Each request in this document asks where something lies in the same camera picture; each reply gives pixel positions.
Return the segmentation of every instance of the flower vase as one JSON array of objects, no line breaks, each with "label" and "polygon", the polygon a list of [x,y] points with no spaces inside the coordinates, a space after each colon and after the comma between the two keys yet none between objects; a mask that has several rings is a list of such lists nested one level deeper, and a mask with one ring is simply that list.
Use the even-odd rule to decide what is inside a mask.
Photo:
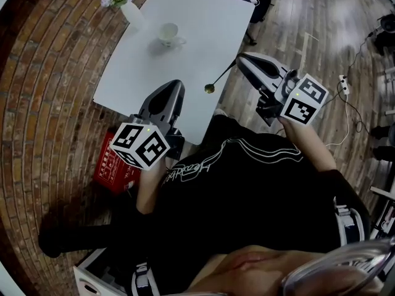
[{"label": "flower vase", "polygon": [[132,3],[131,1],[127,1],[125,4],[121,5],[121,10],[132,27],[136,28],[137,30],[140,30],[144,27],[145,19],[136,4]]}]

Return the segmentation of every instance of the shoe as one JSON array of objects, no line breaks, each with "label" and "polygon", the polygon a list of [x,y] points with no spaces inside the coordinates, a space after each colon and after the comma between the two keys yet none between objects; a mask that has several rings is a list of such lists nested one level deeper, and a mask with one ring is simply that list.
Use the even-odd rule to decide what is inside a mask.
[{"label": "shoe", "polygon": [[376,47],[378,53],[379,53],[381,56],[384,56],[384,47],[383,47],[382,45],[379,45],[378,43],[376,43],[376,41],[373,42],[373,45],[375,45],[375,47]]},{"label": "shoe", "polygon": [[379,160],[379,161],[382,160],[381,154],[379,153],[379,151],[378,151],[377,148],[373,148],[372,153],[373,153],[373,156],[374,156],[377,160]]},{"label": "shoe", "polygon": [[384,128],[381,126],[376,126],[370,130],[370,135],[376,139],[381,139],[383,137],[388,137],[388,127]]}]

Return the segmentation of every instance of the black pants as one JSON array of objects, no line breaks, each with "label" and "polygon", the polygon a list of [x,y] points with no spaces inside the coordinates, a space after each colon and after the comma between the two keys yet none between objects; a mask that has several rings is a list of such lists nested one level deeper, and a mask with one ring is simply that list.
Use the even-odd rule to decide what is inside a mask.
[{"label": "black pants", "polygon": [[374,45],[376,46],[380,55],[384,55],[384,47],[395,46],[395,34],[391,34],[388,32],[382,32],[377,35],[376,40],[374,41]]},{"label": "black pants", "polygon": [[[371,130],[371,135],[376,139],[388,137],[390,126],[377,126]],[[373,149],[373,154],[377,160],[395,161],[395,147],[380,146]]]}]

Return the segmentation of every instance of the red box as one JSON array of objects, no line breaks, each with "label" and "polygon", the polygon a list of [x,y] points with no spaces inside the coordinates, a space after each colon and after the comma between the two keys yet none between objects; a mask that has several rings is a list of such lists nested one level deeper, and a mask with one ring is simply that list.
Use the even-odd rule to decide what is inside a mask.
[{"label": "red box", "polygon": [[128,190],[138,183],[140,169],[127,165],[111,148],[115,134],[107,132],[93,179],[115,194]]}]

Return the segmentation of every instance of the white table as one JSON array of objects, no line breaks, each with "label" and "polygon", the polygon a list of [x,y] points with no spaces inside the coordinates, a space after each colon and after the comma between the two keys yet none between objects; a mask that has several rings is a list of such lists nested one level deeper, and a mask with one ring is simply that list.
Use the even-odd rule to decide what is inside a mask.
[{"label": "white table", "polygon": [[[254,11],[242,0],[147,0],[141,7],[146,27],[128,27],[112,54],[93,100],[129,116],[138,113],[150,93],[179,79],[185,85],[181,117],[176,127],[185,139],[200,144],[229,76],[213,83],[236,57]],[[166,49],[156,33],[163,23],[176,23],[187,40]]]}]

